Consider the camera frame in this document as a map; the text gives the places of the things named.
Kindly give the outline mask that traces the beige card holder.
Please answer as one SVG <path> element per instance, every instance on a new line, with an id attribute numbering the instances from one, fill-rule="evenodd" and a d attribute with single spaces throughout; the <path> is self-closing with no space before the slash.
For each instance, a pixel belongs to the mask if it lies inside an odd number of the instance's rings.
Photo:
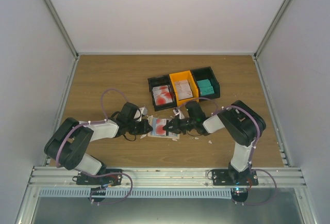
<path id="1" fill-rule="evenodd" d="M 154 138 L 169 138 L 178 140 L 180 135 L 175 134 L 169 131 L 165 131 L 163 128 L 166 124 L 168 124 L 170 120 L 165 118 L 155 118 L 153 116 L 148 117 L 148 123 L 152 127 L 152 131 L 150 131 L 147 135 L 148 137 Z"/>

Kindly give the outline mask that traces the red white credit card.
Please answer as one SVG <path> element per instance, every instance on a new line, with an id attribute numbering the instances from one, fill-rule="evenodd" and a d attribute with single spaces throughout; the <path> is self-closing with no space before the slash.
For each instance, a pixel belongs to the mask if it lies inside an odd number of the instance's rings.
<path id="1" fill-rule="evenodd" d="M 163 129 L 164 126 L 167 124 L 166 119 L 160 119 L 156 118 L 155 119 L 155 135 L 157 136 L 165 136 L 166 131 Z"/>

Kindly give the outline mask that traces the yellow bin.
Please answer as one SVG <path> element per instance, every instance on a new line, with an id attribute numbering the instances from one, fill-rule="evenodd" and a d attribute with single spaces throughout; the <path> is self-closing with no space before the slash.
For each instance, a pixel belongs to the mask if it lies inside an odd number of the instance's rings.
<path id="1" fill-rule="evenodd" d="M 191 71 L 181 71 L 169 74 L 176 96 L 177 106 L 199 97 L 199 90 Z"/>

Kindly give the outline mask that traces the black bin with red cards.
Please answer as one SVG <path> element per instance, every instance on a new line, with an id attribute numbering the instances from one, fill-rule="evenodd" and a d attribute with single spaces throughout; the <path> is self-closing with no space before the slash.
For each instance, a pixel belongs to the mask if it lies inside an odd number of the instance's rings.
<path id="1" fill-rule="evenodd" d="M 177 106 L 174 87 L 168 74 L 148 78 L 147 81 L 155 111 L 175 108 Z"/>

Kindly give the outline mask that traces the black bin with teal cards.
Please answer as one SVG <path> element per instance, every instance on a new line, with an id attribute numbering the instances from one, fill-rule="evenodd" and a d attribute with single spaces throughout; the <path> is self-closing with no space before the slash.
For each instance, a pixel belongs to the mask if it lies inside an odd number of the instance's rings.
<path id="1" fill-rule="evenodd" d="M 198 91 L 198 97 L 217 99 L 221 96 L 220 84 L 211 67 L 191 70 Z"/>

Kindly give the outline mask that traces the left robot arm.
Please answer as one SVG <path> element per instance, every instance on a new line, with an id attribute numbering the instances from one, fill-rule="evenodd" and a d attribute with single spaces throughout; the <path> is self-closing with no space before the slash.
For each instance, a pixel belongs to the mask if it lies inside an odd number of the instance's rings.
<path id="1" fill-rule="evenodd" d="M 56 167 L 78 170 L 88 174 L 95 185 L 106 180 L 103 163 L 86 153 L 92 141 L 105 138 L 146 135 L 153 130 L 148 120 L 146 107 L 127 102 L 120 111 L 101 121 L 77 121 L 66 118 L 44 147 L 44 153 L 53 159 Z"/>

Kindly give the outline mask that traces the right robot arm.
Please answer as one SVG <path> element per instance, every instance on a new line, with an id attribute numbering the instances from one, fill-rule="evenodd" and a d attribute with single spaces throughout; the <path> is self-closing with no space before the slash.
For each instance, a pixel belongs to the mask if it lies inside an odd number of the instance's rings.
<path id="1" fill-rule="evenodd" d="M 264 119 L 241 100 L 222 108 L 210 117 L 203 112 L 197 101 L 185 104 L 188 117 L 183 118 L 179 108 L 175 117 L 167 121 L 163 130 L 174 134 L 186 134 L 196 130 L 199 135 L 207 136 L 226 129 L 235 142 L 234 153 L 228 165 L 228 179 L 240 185 L 252 173 L 252 157 L 256 144 L 267 125 Z"/>

